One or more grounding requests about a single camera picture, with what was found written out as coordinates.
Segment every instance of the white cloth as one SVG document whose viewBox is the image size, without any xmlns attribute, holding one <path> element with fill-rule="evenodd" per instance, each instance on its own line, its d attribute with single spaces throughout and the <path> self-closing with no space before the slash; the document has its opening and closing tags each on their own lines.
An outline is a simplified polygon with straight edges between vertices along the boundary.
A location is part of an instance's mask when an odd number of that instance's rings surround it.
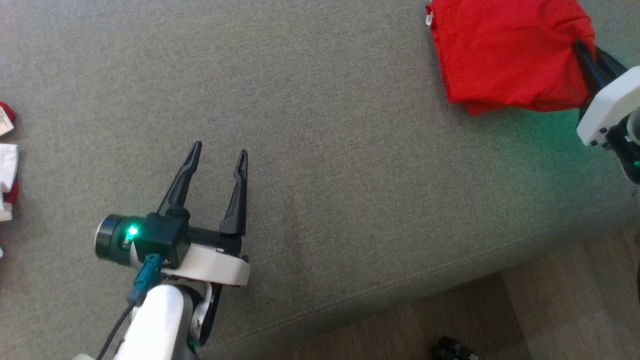
<svg viewBox="0 0 640 360">
<path fill-rule="evenodd" d="M 8 202 L 0 202 L 0 222 L 12 219 L 11 210 L 13 205 Z"/>
<path fill-rule="evenodd" d="M 8 193 L 18 171 L 18 145 L 0 143 L 0 192 Z"/>
</svg>

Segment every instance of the red towel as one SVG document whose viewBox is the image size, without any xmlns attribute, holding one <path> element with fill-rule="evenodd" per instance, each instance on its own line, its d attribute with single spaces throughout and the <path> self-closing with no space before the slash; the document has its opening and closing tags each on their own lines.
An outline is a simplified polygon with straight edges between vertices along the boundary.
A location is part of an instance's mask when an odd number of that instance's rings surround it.
<svg viewBox="0 0 640 360">
<path fill-rule="evenodd" d="M 588 90 L 573 42 L 594 46 L 575 0 L 433 0 L 431 34 L 450 102 L 470 114 L 579 108 Z"/>
<path fill-rule="evenodd" d="M 13 182 L 13 186 L 11 187 L 11 191 L 3 195 L 3 201 L 8 202 L 13 205 L 16 201 L 18 201 L 18 191 L 20 191 L 20 186 L 18 185 L 18 181 Z"/>
</svg>

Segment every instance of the white label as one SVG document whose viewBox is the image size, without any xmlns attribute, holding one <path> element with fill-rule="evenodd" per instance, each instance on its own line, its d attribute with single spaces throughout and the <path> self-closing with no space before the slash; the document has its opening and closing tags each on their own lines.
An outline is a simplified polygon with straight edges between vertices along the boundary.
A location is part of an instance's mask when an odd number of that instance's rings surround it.
<svg viewBox="0 0 640 360">
<path fill-rule="evenodd" d="M 9 116 L 4 112 L 4 109 L 0 108 L 0 136 L 13 130 L 13 124 L 9 120 Z"/>
</svg>

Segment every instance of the gray fabric surface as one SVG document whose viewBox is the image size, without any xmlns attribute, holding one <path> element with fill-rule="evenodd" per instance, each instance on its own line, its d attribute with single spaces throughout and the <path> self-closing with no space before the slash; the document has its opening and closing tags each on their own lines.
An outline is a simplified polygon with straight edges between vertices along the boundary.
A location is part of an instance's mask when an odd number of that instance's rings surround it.
<svg viewBox="0 0 640 360">
<path fill-rule="evenodd" d="M 640 10 L 584 1 L 640 63 Z M 159 204 L 194 140 L 192 224 L 250 156 L 244 253 L 204 359 L 280 344 L 499 270 L 635 215 L 575 112 L 469 117 L 444 99 L 423 1 L 0 1 L 0 101 L 19 205 L 0 224 L 0 359 L 95 355 L 133 270 L 95 226 Z"/>
</svg>

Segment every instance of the wooden floor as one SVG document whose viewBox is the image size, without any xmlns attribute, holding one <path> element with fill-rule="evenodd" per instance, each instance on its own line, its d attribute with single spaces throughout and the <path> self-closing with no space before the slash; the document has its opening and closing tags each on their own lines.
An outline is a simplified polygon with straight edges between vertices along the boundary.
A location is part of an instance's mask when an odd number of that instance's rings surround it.
<svg viewBox="0 0 640 360">
<path fill-rule="evenodd" d="M 282 349 L 275 359 L 431 359 L 443 335 L 481 360 L 640 359 L 640 226 Z"/>
</svg>

